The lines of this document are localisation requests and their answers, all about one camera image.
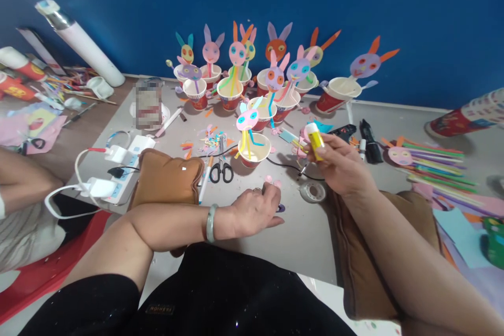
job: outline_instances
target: scissors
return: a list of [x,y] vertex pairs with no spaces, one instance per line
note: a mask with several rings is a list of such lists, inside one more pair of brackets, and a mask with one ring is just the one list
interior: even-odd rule
[[28,143],[31,143],[31,145],[38,150],[43,149],[46,145],[46,141],[42,138],[31,138],[26,134],[23,134],[23,133],[19,133],[19,134],[21,134],[25,138],[25,141],[18,147],[17,153],[20,153],[23,156],[26,156],[26,150],[28,149]]
[[[221,135],[221,138],[219,139],[219,162],[215,163],[212,169],[210,170],[210,181],[212,181],[214,184],[218,183],[220,181],[220,177],[222,176],[222,181],[224,181],[226,184],[229,184],[232,180],[233,177],[235,176],[235,173],[233,172],[233,168],[228,163],[224,163],[222,159],[222,154],[224,153],[224,141],[226,140],[226,137],[224,135]],[[214,170],[217,170],[217,179],[214,179]],[[226,178],[226,171],[229,171],[229,178]]]

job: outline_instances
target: blue wall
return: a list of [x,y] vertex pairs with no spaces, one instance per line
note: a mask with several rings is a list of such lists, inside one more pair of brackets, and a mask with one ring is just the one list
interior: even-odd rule
[[[0,46],[32,49],[14,29],[35,28],[64,55],[80,58],[53,33],[34,9],[39,0],[1,0]],[[266,26],[278,34],[294,22],[287,40],[295,53],[309,44],[316,26],[319,41],[342,29],[314,71],[320,79],[348,76],[352,60],[382,36],[379,53],[400,48],[369,80],[380,82],[362,99],[441,108],[502,86],[504,78],[504,0],[56,0],[73,16],[122,72],[171,76],[164,61],[176,59],[184,37],[194,33],[195,62],[203,65],[203,26],[214,38],[226,32],[219,65],[229,66],[232,21],[258,26],[254,73],[269,64],[264,56]]]

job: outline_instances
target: black shirt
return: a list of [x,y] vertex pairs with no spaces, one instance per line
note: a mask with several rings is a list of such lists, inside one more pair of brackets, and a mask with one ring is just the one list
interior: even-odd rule
[[127,277],[88,277],[49,298],[20,335],[355,335],[296,274],[205,243],[139,300]]

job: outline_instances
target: person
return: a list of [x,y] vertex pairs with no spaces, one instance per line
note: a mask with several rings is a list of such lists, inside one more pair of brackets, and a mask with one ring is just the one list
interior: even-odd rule
[[[317,164],[343,197],[406,314],[403,334],[503,335],[503,320],[378,191],[359,154],[336,136],[323,139],[317,153],[324,160]],[[268,183],[245,190],[216,210],[213,236],[241,238],[281,225],[275,216],[280,197]],[[42,329],[51,335],[353,334],[292,272],[198,243],[207,239],[208,218],[208,207],[184,204],[145,204],[126,213],[20,335]],[[137,309],[154,251],[189,244],[178,272]]]
[[[86,229],[92,215],[58,220],[45,208],[46,195],[61,186],[30,158],[0,148],[0,274],[49,256]],[[54,203],[65,216],[96,209],[62,194]]]

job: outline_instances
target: tape roll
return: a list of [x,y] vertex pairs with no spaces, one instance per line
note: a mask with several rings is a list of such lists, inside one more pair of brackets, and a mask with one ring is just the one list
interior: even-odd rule
[[299,193],[309,203],[320,203],[326,197],[326,189],[318,182],[305,182],[300,186]]

